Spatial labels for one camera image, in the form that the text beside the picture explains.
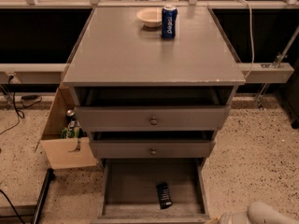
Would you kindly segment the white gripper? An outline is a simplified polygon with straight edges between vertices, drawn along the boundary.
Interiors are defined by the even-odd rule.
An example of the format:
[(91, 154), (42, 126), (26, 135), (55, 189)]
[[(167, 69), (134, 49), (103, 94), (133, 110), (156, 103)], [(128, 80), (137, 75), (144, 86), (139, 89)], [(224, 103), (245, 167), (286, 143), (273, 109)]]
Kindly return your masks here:
[(245, 212), (228, 212), (221, 215), (218, 224), (249, 224)]

